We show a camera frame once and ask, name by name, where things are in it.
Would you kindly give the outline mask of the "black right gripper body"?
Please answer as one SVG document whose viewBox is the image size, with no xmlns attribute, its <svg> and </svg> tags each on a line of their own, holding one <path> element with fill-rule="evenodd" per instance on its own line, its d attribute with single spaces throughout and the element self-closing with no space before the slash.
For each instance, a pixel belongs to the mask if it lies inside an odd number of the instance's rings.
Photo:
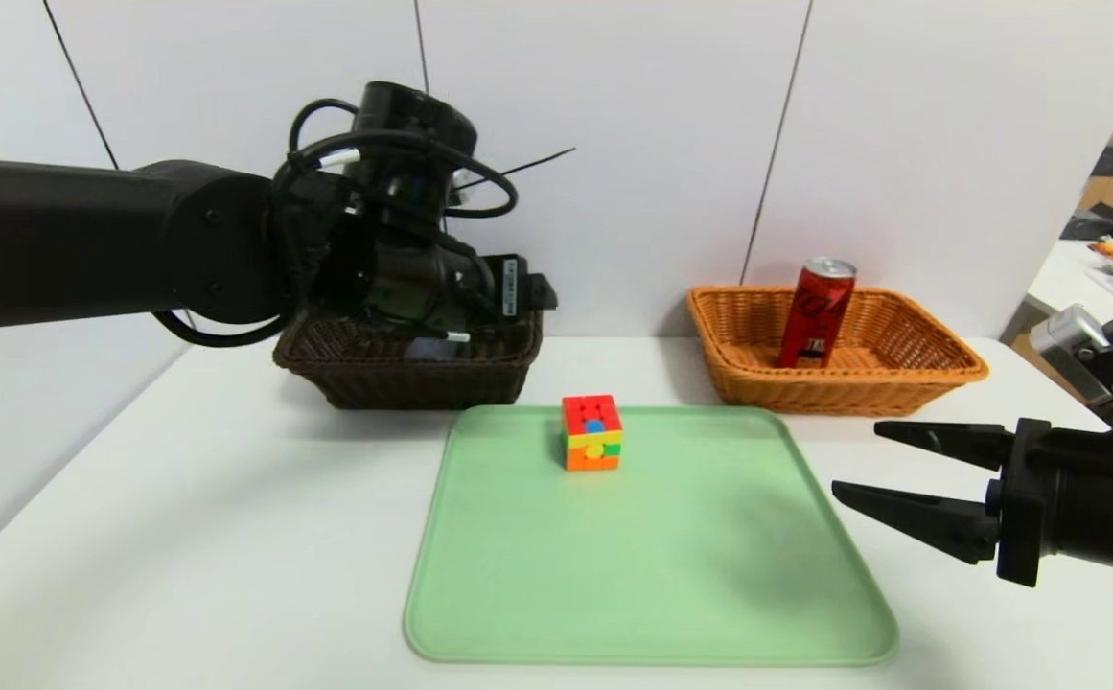
<svg viewBox="0 0 1113 690">
<path fill-rule="evenodd" d="M 1035 586 L 1043 558 L 1113 566 L 1113 428 L 1021 420 L 999 479 L 997 575 Z"/>
</svg>

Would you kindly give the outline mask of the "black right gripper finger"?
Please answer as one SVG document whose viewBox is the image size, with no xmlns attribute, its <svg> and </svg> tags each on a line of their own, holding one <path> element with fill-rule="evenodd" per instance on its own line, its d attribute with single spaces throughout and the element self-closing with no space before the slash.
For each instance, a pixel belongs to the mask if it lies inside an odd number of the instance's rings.
<svg viewBox="0 0 1113 690">
<path fill-rule="evenodd" d="M 997 556 L 999 519 L 982 502 L 833 481 L 833 497 L 963 563 Z"/>
<path fill-rule="evenodd" d="M 961 460 L 969 466 L 997 472 L 1011 455 L 1013 433 L 999 425 L 927 423 L 927 421 L 876 421 L 874 433 L 881 438 L 942 457 Z"/>
</svg>

